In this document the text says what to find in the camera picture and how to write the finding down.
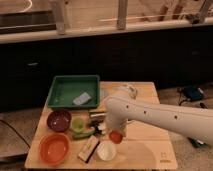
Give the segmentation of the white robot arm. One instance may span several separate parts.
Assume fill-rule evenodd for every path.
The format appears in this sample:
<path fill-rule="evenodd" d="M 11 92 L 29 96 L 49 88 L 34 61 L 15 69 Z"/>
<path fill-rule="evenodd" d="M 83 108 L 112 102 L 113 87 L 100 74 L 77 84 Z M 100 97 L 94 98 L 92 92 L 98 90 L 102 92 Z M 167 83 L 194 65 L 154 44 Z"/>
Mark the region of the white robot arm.
<path fill-rule="evenodd" d="M 140 121 L 213 145 L 213 109 L 142 102 L 132 85 L 119 86 L 105 101 L 110 131 L 126 134 L 127 120 Z"/>

